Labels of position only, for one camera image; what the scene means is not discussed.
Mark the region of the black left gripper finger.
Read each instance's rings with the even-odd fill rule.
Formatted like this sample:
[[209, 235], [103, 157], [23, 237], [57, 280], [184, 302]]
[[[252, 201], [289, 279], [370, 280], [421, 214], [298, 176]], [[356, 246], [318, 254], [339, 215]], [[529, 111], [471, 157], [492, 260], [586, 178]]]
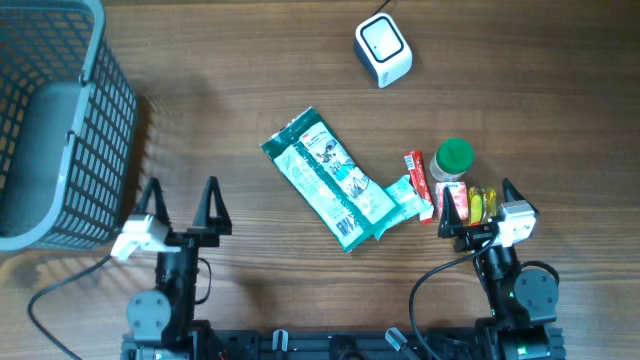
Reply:
[[232, 234], [232, 222], [215, 176], [210, 176], [205, 184], [192, 226], [209, 234]]
[[[155, 206], [155, 209], [151, 212], [149, 212], [150, 201], [153, 201], [153, 205]], [[162, 188], [156, 177], [151, 177], [148, 180], [140, 200], [136, 203], [133, 209], [133, 214], [154, 215], [161, 224], [171, 227], [171, 221], [163, 198]]]

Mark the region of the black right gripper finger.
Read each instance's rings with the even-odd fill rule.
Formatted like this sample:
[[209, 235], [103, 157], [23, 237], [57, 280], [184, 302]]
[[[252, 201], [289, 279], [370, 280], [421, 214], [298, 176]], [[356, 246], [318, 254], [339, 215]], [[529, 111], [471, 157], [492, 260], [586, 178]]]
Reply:
[[463, 233], [464, 224], [458, 214], [454, 198], [448, 187], [443, 188], [443, 199], [441, 203], [442, 213], [438, 227], [440, 238], [452, 238]]
[[516, 189], [513, 183], [508, 179], [502, 180], [503, 196], [506, 203], [522, 201], [525, 197]]

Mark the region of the yellow dish soap bottle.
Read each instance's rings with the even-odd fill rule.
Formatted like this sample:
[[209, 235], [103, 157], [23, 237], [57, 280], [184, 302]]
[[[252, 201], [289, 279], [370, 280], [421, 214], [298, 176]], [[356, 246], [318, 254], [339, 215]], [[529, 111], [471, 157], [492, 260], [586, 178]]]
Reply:
[[494, 188], [473, 186], [468, 190], [470, 225], [488, 224], [497, 214], [496, 191]]

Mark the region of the red white stock cube packet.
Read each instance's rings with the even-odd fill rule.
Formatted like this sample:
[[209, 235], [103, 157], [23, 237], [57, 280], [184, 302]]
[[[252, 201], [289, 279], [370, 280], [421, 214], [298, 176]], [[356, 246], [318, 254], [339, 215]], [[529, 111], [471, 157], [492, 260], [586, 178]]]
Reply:
[[448, 188], [453, 197], [456, 210], [460, 219], [466, 222], [469, 217], [469, 205], [467, 187], [465, 182], [438, 182], [435, 186], [435, 193], [437, 197], [437, 213], [438, 216], [442, 214], [444, 188]]

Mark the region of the mint green small packet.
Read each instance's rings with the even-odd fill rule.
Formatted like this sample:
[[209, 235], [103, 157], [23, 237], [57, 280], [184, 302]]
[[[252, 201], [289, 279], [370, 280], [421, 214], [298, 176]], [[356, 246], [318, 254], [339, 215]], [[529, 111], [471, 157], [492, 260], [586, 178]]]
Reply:
[[387, 187], [385, 192], [398, 203], [399, 208], [392, 213], [392, 216], [385, 222], [382, 228], [374, 234], [377, 241], [379, 241], [383, 234], [390, 228], [430, 209], [430, 206], [410, 183], [409, 175], [402, 176], [394, 184]]

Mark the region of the red Nescafe stick sachet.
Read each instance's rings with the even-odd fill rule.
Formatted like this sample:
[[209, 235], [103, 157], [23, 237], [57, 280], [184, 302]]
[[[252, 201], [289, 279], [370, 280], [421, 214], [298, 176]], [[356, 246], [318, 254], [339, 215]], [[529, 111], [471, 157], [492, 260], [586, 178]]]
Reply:
[[419, 221], [422, 225], [429, 225], [433, 222], [434, 206], [425, 174], [422, 153], [419, 150], [409, 151], [404, 154], [403, 158], [409, 172], [410, 182], [426, 206], [424, 210], [419, 212]]

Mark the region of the Knorr stock cube jar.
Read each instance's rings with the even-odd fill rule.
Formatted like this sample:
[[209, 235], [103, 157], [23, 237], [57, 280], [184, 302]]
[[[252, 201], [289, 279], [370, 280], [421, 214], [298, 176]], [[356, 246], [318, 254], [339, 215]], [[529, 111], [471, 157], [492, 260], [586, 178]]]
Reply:
[[475, 152], [462, 138], [444, 141], [430, 161], [432, 177], [439, 182], [455, 182], [472, 166]]

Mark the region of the green 3M product package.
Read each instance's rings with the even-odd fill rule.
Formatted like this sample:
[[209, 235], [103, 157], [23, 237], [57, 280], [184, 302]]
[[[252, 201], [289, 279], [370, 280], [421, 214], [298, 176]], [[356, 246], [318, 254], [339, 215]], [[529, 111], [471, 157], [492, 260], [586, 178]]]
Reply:
[[346, 253], [373, 236], [399, 209], [397, 201], [361, 170], [312, 107], [261, 148]]

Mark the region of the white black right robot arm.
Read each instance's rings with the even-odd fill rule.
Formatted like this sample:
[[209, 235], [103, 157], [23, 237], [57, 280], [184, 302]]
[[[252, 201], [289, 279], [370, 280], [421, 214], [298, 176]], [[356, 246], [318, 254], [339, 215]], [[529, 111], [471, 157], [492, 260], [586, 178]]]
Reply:
[[457, 359], [564, 359], [557, 320], [560, 277], [541, 261], [521, 262], [515, 245], [531, 237], [539, 211], [505, 178], [505, 202], [486, 224], [466, 226], [449, 190], [443, 192], [438, 236], [454, 237], [454, 251], [469, 252], [492, 315], [472, 328], [449, 329], [444, 354]]

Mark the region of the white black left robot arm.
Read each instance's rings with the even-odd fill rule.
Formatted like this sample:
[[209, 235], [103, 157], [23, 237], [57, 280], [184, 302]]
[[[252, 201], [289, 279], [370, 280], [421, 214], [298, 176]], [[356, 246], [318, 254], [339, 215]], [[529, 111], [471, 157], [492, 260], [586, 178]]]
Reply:
[[226, 359], [228, 353], [208, 320], [194, 318], [202, 248], [215, 248], [232, 233], [218, 179], [208, 178], [191, 227], [172, 229], [159, 180], [151, 178], [122, 229], [157, 254], [155, 286], [128, 304], [131, 332], [123, 336], [122, 359]]

